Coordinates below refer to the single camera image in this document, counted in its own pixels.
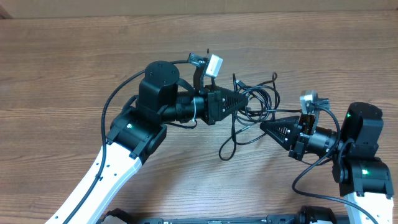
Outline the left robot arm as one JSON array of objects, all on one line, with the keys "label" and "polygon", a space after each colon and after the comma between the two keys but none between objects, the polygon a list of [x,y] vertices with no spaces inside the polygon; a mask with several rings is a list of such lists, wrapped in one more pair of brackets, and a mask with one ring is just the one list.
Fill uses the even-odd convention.
[{"label": "left robot arm", "polygon": [[167,135],[168,125],[183,127],[199,119],[214,125],[244,108],[248,98],[215,83],[220,59],[192,62],[196,70],[189,84],[180,77],[178,61],[155,61],[138,72],[144,78],[138,95],[132,96],[101,130],[102,146],[88,172],[49,223],[96,223],[122,186],[138,172]]}]

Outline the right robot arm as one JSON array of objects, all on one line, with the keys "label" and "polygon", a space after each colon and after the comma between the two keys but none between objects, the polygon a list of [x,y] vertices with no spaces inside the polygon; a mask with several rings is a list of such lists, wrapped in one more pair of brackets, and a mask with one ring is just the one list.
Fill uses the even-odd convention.
[{"label": "right robot arm", "polygon": [[383,129],[382,111],[374,105],[354,102],[336,131],[317,126],[319,113],[331,113],[328,100],[306,103],[300,116],[264,121],[260,129],[298,161],[306,154],[319,157],[311,168],[332,161],[340,197],[350,223],[392,223],[393,185],[388,166],[376,157]]}]

